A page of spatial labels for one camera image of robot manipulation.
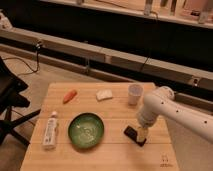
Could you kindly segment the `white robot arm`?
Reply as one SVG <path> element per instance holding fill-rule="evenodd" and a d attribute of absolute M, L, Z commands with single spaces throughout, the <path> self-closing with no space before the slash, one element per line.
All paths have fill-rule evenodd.
<path fill-rule="evenodd" d="M 174 92 L 167 86 L 146 93 L 137 119 L 143 128 L 153 126 L 159 115 L 165 116 L 213 143 L 213 116 L 174 102 Z"/>

